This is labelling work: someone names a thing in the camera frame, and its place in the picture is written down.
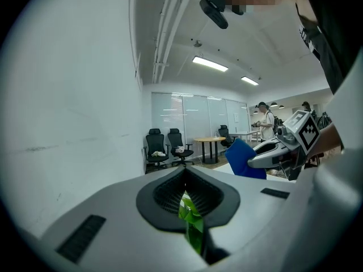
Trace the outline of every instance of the person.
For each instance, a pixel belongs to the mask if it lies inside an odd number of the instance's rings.
[[[310,104],[307,101],[305,101],[304,103],[302,103],[302,106],[305,108],[304,111],[310,112],[310,114],[312,115],[314,121],[316,121],[316,111],[311,110]]]
[[[269,111],[269,107],[265,102],[260,102],[256,107],[263,113],[262,122],[258,124],[258,127],[261,127],[261,142],[264,142],[275,137],[273,132],[275,117],[272,112]]]
[[[301,21],[300,34],[314,53],[334,94],[351,69],[362,46],[357,11],[360,0],[291,0]],[[225,0],[226,5],[251,8],[274,5],[278,0]],[[308,157],[341,145],[333,124],[321,130]]]

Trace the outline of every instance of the white shirt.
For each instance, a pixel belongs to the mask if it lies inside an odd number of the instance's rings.
[[[266,114],[263,116],[262,124],[271,124],[272,126],[275,123],[275,118],[271,112],[266,112]],[[275,137],[275,134],[273,133],[273,127],[262,127],[261,126],[261,138],[262,140],[270,140],[273,137]]]

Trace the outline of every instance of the black office chair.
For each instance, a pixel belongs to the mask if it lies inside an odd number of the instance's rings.
[[[179,161],[171,163],[171,166],[173,166],[174,163],[176,163],[176,165],[183,164],[184,166],[186,166],[187,162],[192,163],[192,165],[194,165],[193,161],[185,160],[186,157],[191,156],[194,153],[193,150],[189,150],[190,145],[193,144],[186,144],[188,146],[188,150],[184,150],[184,152],[182,153],[175,152],[175,149],[177,149],[179,146],[183,146],[182,134],[179,132],[179,129],[176,128],[170,129],[168,138],[171,144],[171,153],[173,154],[174,157],[180,158]]]
[[[234,136],[233,139],[231,139],[231,136],[229,136],[229,131],[228,131],[227,125],[221,125],[221,128],[218,129],[218,132],[221,137],[226,137],[226,140],[221,141],[221,145],[224,147],[227,147],[227,148],[233,144],[234,139],[237,137],[237,136]]]
[[[146,136],[147,145],[149,146],[149,152],[146,154],[146,146],[143,148],[145,152],[145,158],[149,163],[157,163],[158,170],[161,169],[160,162],[164,163],[163,168],[166,168],[165,160],[169,159],[169,146],[167,146],[166,156],[152,156],[155,151],[165,153],[164,149],[164,135],[161,134],[160,129],[150,129],[149,135]]]

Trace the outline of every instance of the blue object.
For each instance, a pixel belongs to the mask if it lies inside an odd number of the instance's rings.
[[[266,179],[264,168],[252,168],[247,164],[247,161],[256,155],[256,151],[239,138],[236,138],[232,146],[226,151],[226,158],[235,175]]]

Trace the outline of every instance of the table leg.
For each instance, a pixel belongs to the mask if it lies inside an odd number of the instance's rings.
[[[210,158],[213,159],[213,149],[212,149],[212,143],[209,142],[209,151],[210,151]]]
[[[216,149],[216,163],[218,163],[218,142],[215,141],[214,148]]]
[[[204,150],[204,142],[202,142],[202,154],[203,154],[203,163],[205,163],[205,150]]]

